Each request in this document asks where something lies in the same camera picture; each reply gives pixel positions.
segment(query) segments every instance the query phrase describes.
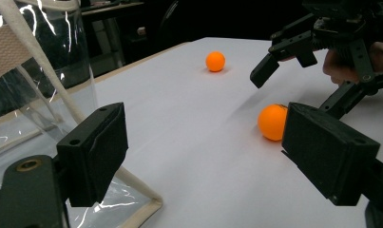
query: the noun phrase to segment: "screw hole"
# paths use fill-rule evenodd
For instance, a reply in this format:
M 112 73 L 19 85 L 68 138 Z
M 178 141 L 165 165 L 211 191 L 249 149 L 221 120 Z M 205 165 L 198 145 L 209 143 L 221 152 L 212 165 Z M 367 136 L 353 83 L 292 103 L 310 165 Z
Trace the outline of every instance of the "screw hole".
M 33 159 L 33 160 L 27 160 L 22 163 L 20 163 L 17 167 L 16 170 L 19 172 L 28 172 L 32 169 L 37 168 L 38 166 L 41 165 L 41 160 L 39 159 Z

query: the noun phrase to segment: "human hand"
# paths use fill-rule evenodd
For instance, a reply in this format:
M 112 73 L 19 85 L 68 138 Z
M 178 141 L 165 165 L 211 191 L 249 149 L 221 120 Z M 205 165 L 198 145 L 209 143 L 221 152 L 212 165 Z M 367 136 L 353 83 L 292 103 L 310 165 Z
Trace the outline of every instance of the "human hand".
M 383 43 L 375 42 L 369 49 L 369 56 L 374 72 L 383 72 Z M 330 49 L 325 56 L 322 71 L 331 76 L 331 81 L 341 85 L 345 81 L 358 83 L 359 77 L 352 66 L 347 66 L 343 59 Z

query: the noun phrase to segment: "white table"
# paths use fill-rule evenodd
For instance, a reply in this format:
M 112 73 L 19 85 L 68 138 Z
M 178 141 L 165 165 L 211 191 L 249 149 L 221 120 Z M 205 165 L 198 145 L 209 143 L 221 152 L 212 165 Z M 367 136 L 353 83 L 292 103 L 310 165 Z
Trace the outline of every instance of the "white table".
M 269 104 L 319 107 L 336 85 L 318 64 L 297 60 L 257 89 L 250 72 L 268 41 L 204 38 L 97 79 L 99 106 L 124 102 L 129 171 L 163 196 L 164 205 L 143 228 L 364 228 L 368 200 L 337 207 L 286 158 L 280 142 L 265 140 L 257 116 Z M 226 66 L 205 67 L 221 51 Z M 383 90 L 365 98 L 341 121 L 381 143 Z

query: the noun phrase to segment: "clear plastic bag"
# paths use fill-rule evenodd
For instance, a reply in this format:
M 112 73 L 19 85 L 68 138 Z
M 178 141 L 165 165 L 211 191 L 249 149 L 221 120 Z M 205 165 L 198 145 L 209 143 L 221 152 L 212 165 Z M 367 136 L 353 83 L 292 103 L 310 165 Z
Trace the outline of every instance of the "clear plastic bag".
M 56 143 L 96 107 L 79 2 L 0 0 L 0 189 L 9 165 L 55 156 Z M 161 206 L 123 167 L 103 202 L 67 202 L 72 227 L 138 227 Z

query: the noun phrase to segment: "ping pong ball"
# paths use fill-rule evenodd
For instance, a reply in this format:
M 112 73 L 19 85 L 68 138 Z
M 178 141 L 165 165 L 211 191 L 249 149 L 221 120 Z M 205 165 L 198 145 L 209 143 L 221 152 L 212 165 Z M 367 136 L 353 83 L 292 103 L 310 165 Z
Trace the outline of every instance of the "ping pong ball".
M 270 104 L 264 107 L 257 118 L 262 135 L 271 141 L 282 140 L 287 113 L 287 106 L 282 104 Z
M 205 59 L 206 66 L 212 72 L 221 71 L 225 62 L 224 55 L 220 51 L 210 52 Z

